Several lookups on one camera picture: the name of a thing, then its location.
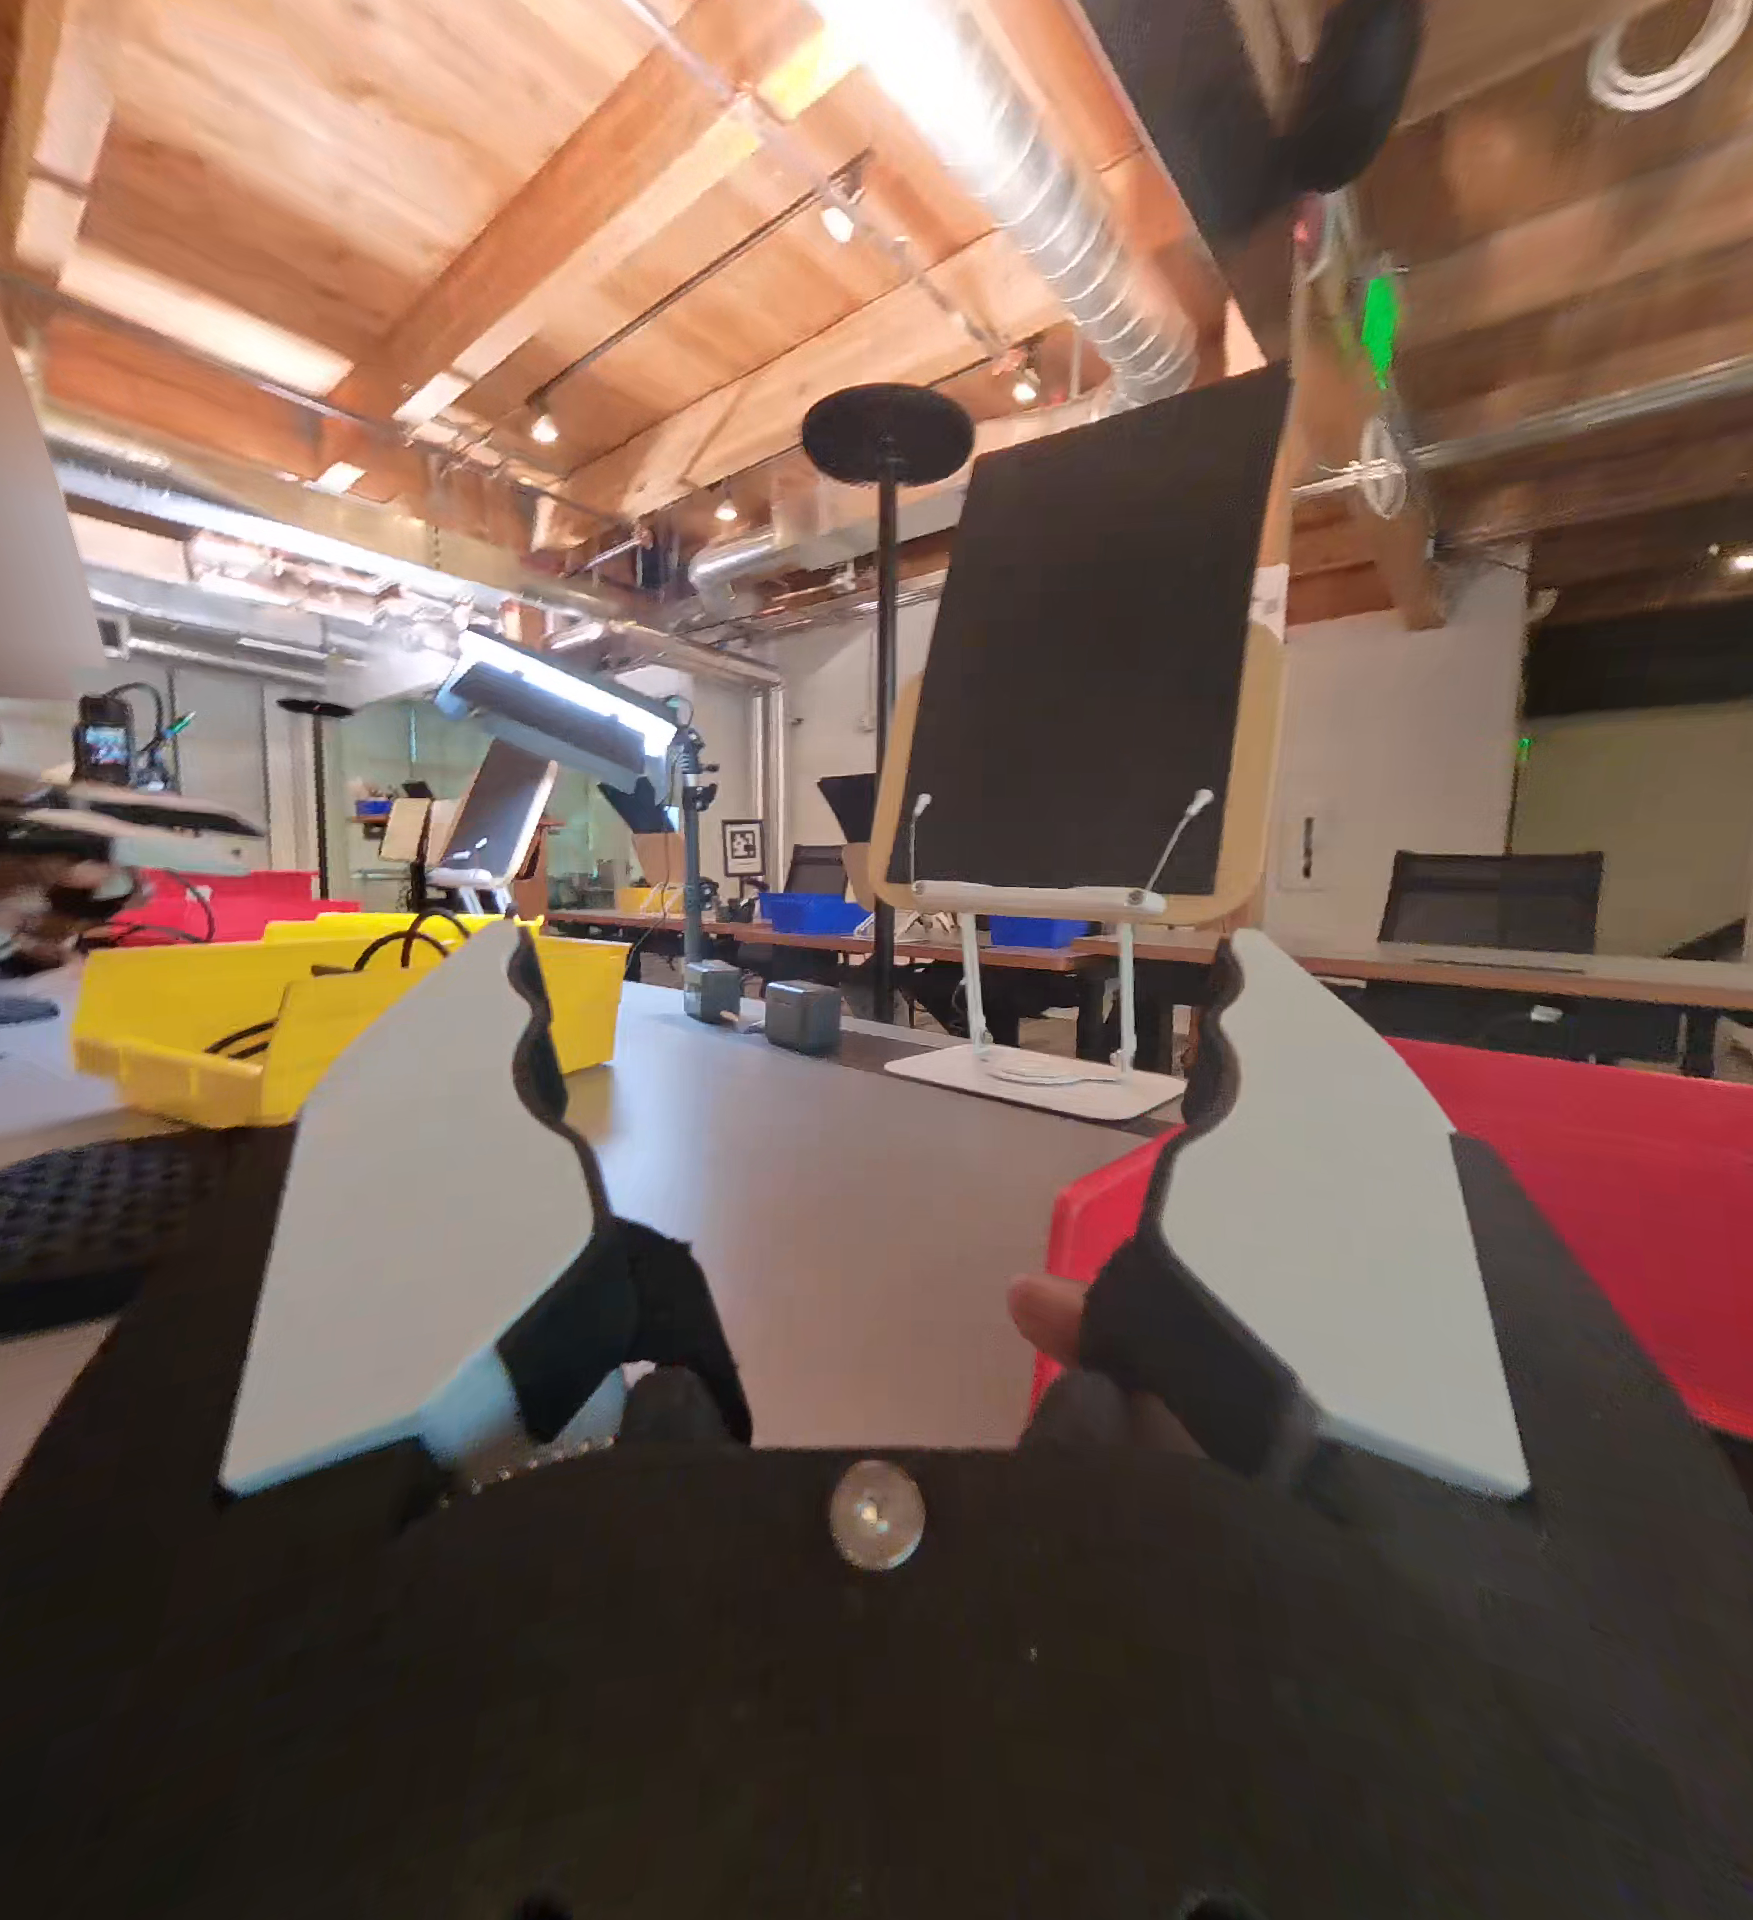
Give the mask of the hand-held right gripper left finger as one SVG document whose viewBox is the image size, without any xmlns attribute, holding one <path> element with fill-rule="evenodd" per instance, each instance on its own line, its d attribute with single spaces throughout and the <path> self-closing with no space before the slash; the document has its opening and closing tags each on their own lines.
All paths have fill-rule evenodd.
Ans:
<svg viewBox="0 0 1753 1920">
<path fill-rule="evenodd" d="M 294 1127 L 220 1461 L 253 1499 L 411 1446 L 449 1471 L 549 1448 L 627 1365 L 750 1409 L 690 1248 L 608 1197 L 570 1123 L 546 941 L 478 931 L 349 1043 Z"/>
</svg>

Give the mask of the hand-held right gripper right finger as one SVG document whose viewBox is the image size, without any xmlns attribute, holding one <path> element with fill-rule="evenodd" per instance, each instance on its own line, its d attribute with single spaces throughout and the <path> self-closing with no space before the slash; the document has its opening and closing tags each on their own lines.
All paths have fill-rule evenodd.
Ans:
<svg viewBox="0 0 1753 1920">
<path fill-rule="evenodd" d="M 1182 1130 L 1085 1295 L 1080 1365 L 1252 1477 L 1295 1481 L 1342 1448 L 1525 1499 L 1452 1121 L 1268 936 L 1231 937 L 1217 977 Z"/>
</svg>

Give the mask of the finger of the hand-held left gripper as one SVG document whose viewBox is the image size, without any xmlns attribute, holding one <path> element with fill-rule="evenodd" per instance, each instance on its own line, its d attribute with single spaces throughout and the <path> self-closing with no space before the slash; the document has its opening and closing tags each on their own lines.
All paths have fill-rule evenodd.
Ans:
<svg viewBox="0 0 1753 1920">
<path fill-rule="evenodd" d="M 110 860 L 123 868 L 170 875 L 243 877 L 254 868 L 260 839 L 227 831 L 122 828 L 110 835 Z"/>
</svg>

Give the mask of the yellow plastic bin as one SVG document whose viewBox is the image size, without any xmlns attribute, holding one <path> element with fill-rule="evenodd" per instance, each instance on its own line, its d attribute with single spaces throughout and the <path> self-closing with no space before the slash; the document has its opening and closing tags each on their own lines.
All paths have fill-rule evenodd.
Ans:
<svg viewBox="0 0 1753 1920">
<path fill-rule="evenodd" d="M 196 1130 L 291 1123 L 340 1055 L 496 915 L 421 921 L 325 914 L 254 943 L 94 954 L 72 1010 L 72 1064 L 142 1113 Z"/>
</svg>

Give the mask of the person's left hand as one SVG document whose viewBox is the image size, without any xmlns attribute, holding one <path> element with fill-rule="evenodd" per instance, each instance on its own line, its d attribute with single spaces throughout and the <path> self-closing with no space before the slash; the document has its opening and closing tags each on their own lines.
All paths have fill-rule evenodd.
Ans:
<svg viewBox="0 0 1753 1920">
<path fill-rule="evenodd" d="M 107 860 L 0 852 L 0 976 L 56 970 L 139 896 L 139 873 Z"/>
</svg>

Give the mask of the person's right hand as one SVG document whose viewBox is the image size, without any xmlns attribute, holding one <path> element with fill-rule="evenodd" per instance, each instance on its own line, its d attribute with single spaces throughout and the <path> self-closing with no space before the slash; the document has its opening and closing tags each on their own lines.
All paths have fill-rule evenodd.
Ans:
<svg viewBox="0 0 1753 1920">
<path fill-rule="evenodd" d="M 1023 1338 L 1057 1365 L 1026 1446 L 1119 1448 L 1203 1457 L 1187 1427 L 1149 1391 L 1133 1391 L 1080 1363 L 1088 1291 L 1051 1274 L 1020 1277 L 1008 1310 Z"/>
</svg>

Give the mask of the black floor lamp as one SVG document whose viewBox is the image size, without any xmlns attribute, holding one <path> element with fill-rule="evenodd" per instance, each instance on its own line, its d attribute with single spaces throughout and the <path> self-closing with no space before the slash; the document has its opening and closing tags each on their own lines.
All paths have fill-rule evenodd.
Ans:
<svg viewBox="0 0 1753 1920">
<path fill-rule="evenodd" d="M 280 698 L 277 700 L 277 705 L 287 715 L 302 717 L 309 723 L 317 896 L 327 899 L 334 896 L 330 743 L 335 723 L 354 717 L 354 708 L 307 693 Z"/>
<path fill-rule="evenodd" d="M 962 404 L 945 392 L 874 380 L 817 399 L 802 421 L 799 439 L 817 474 L 877 493 L 874 757 L 881 774 L 897 700 L 901 493 L 959 474 L 976 454 L 976 427 Z"/>
</svg>

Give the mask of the tilted grey board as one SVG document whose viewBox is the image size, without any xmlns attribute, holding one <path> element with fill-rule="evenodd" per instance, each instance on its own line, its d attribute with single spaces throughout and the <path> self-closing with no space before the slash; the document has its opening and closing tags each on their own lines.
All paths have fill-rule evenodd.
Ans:
<svg viewBox="0 0 1753 1920">
<path fill-rule="evenodd" d="M 514 882 L 544 839 L 554 784 L 554 762 L 493 738 L 464 796 L 433 812 L 428 901 L 461 918 L 510 914 Z"/>
</svg>

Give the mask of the wooden desk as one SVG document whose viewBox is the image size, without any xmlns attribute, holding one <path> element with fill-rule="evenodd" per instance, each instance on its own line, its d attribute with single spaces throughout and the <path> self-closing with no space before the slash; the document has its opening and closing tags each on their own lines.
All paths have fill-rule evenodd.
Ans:
<svg viewBox="0 0 1753 1920">
<path fill-rule="evenodd" d="M 681 914 L 625 914 L 613 908 L 554 908 L 546 914 L 552 927 L 563 927 L 573 933 L 629 933 L 633 937 L 677 937 L 689 939 L 689 923 Z M 830 951 L 851 957 L 872 957 L 874 937 L 862 933 L 780 933 L 768 925 L 705 921 L 703 937 L 711 943 L 733 947 L 778 947 Z M 945 939 L 901 939 L 896 957 L 907 963 L 952 963 L 962 957 L 961 941 Z M 1022 972 L 1057 972 L 1078 974 L 1105 960 L 1104 954 L 1088 947 L 996 947 L 979 945 L 979 957 L 986 968 L 1008 968 Z"/>
<path fill-rule="evenodd" d="M 1743 961 L 1405 943 L 1343 950 L 1285 947 L 1285 951 L 1305 972 L 1334 980 L 1386 980 L 1531 993 L 1537 999 L 1580 998 L 1753 1017 L 1753 965 Z"/>
</svg>

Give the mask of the black wrist rest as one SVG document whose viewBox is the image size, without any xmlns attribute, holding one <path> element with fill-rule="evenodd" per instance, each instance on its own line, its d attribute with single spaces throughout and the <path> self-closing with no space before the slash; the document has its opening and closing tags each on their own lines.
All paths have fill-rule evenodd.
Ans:
<svg viewBox="0 0 1753 1920">
<path fill-rule="evenodd" d="M 215 1138 L 103 1139 L 0 1168 L 0 1338 L 122 1312 L 225 1185 Z"/>
</svg>

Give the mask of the LED light panel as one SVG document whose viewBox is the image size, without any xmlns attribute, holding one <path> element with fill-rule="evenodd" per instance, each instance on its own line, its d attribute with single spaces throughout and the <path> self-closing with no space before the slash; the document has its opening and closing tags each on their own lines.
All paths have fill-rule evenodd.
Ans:
<svg viewBox="0 0 1753 1920">
<path fill-rule="evenodd" d="M 581 767 L 595 780 L 633 791 L 650 780 L 684 835 L 683 956 L 706 957 L 700 818 L 708 798 L 703 733 L 684 698 L 663 701 L 501 638 L 463 636 L 435 693 L 439 710 L 546 762 Z"/>
</svg>

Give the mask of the green exit sign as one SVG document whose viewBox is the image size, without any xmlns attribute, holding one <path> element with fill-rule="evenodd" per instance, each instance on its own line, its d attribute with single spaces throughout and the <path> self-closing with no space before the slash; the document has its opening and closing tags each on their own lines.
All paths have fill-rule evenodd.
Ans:
<svg viewBox="0 0 1753 1920">
<path fill-rule="evenodd" d="M 1405 282 L 1405 270 L 1381 257 L 1366 268 L 1351 292 L 1357 347 L 1382 392 L 1396 389 L 1396 361 L 1408 311 Z"/>
</svg>

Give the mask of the black round ceiling speaker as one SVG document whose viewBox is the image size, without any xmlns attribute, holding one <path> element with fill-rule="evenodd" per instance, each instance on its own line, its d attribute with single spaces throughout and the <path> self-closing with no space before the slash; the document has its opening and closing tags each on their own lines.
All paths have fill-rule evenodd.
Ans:
<svg viewBox="0 0 1753 1920">
<path fill-rule="evenodd" d="M 1276 147 L 1285 193 L 1334 193 L 1376 158 L 1407 103 L 1422 25 L 1420 2 L 1330 7 Z"/>
</svg>

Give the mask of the black board with wooden frame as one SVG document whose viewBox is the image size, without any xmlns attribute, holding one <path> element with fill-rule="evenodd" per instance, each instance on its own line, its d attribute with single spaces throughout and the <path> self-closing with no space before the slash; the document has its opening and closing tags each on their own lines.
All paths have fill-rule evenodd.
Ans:
<svg viewBox="0 0 1753 1920">
<path fill-rule="evenodd" d="M 1210 925 L 1264 885 L 1285 640 L 1249 623 L 1287 562 L 1293 370 L 1278 361 L 981 455 L 922 673 L 907 685 L 869 842 L 931 881 L 1139 885 L 1170 852 L 1156 925 Z"/>
</svg>

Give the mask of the silver air duct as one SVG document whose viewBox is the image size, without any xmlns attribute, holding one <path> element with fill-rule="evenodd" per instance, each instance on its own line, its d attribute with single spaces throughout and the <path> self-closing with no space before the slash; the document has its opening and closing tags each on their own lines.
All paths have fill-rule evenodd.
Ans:
<svg viewBox="0 0 1753 1920">
<path fill-rule="evenodd" d="M 1116 404 L 1191 389 L 1201 358 L 1195 322 L 1130 250 L 1100 181 L 1045 129 L 974 16 L 946 2 L 816 9 L 1097 349 Z"/>
</svg>

